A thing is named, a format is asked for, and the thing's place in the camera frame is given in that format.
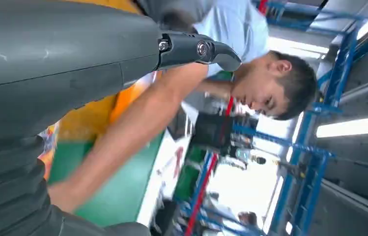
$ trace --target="yellow surface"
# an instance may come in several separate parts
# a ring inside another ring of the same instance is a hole
[[[139,13],[129,0],[74,0],[118,8]],[[78,110],[70,111],[60,122],[60,141],[93,141],[107,128],[148,87],[147,83],[137,83],[119,94],[108,96],[97,102],[90,102]]]

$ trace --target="screw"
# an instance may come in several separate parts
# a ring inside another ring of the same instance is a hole
[[[205,46],[205,42],[201,41],[197,45],[197,53],[200,56],[205,56],[207,54],[207,48]]]
[[[169,47],[169,43],[168,43],[168,42],[166,42],[166,41],[161,41],[161,42],[159,43],[159,50],[160,50],[161,52],[163,52],[163,51],[165,51],[166,49],[168,49],[168,47]]]

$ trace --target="green workbench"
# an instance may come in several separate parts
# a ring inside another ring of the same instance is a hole
[[[133,156],[75,214],[100,226],[136,221],[162,136],[158,135]],[[59,142],[49,183],[67,178],[82,163],[92,145],[90,142]]]

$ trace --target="red pole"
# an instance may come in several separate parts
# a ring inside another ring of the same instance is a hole
[[[259,12],[261,12],[263,15],[266,14],[266,2],[268,0],[261,0],[259,3]]]
[[[218,159],[217,154],[216,153],[213,154],[213,158],[211,159],[211,164],[207,170],[207,175],[205,176],[205,179],[202,182],[201,190],[199,192],[196,205],[194,206],[193,212],[191,213],[190,220],[188,221],[188,226],[187,226],[187,230],[185,231],[185,236],[191,236],[193,232],[193,227],[197,220],[197,215],[199,212],[199,208],[201,207],[201,204],[202,204],[202,198],[204,196],[204,192],[207,187],[208,179],[210,178],[211,172],[213,171],[213,168],[216,165],[217,159]]]

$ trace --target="man's arm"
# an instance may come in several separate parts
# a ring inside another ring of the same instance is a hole
[[[159,134],[181,101],[205,78],[207,65],[168,70],[96,142],[72,176],[49,193],[52,204],[71,212],[87,201],[133,154]]]
[[[207,92],[215,97],[229,99],[232,82],[228,81],[210,81],[204,80],[196,88],[197,91]]]

